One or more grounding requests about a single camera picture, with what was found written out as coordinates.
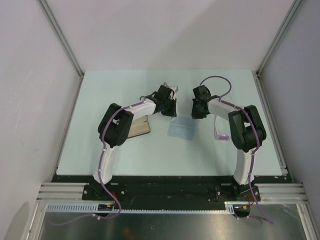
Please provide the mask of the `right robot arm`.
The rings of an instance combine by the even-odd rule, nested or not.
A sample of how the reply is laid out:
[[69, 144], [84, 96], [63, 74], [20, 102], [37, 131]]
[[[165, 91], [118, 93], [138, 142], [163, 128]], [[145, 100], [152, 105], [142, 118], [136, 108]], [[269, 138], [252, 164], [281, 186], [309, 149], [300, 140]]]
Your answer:
[[218, 95], [211, 95], [204, 85], [192, 91], [193, 119], [199, 120], [214, 115], [229, 123], [230, 138], [237, 148], [237, 158], [232, 182], [227, 191], [235, 200], [242, 201], [253, 191], [255, 156], [267, 137], [258, 109], [254, 105], [240, 107], [226, 102]]

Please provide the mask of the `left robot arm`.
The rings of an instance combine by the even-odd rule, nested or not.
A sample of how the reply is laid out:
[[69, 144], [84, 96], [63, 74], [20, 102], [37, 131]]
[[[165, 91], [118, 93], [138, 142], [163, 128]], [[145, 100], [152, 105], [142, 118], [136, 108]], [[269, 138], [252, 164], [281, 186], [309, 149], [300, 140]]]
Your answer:
[[138, 102], [126, 106], [112, 103], [105, 112], [99, 126], [102, 150], [98, 166], [93, 174], [93, 194], [100, 200], [115, 198], [107, 185], [113, 178], [117, 154], [121, 145], [129, 138], [132, 123], [142, 117], [157, 113], [176, 117], [178, 86], [163, 83], [157, 91], [142, 95]]

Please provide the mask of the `dark green glasses case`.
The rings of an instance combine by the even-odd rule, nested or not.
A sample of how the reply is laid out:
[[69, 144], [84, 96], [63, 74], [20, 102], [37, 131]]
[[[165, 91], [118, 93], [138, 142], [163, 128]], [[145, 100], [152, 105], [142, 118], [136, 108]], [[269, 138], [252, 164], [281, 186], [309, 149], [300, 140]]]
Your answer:
[[151, 132], [148, 117], [143, 116], [134, 120], [130, 126], [128, 138], [142, 136]]

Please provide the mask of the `light blue cleaning cloth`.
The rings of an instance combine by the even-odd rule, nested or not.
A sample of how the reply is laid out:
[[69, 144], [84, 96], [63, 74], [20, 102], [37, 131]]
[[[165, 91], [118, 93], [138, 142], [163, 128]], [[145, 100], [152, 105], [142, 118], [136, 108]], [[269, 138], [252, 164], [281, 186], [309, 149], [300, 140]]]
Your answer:
[[196, 121], [189, 117], [173, 117], [167, 135], [174, 138], [192, 141], [195, 136]]

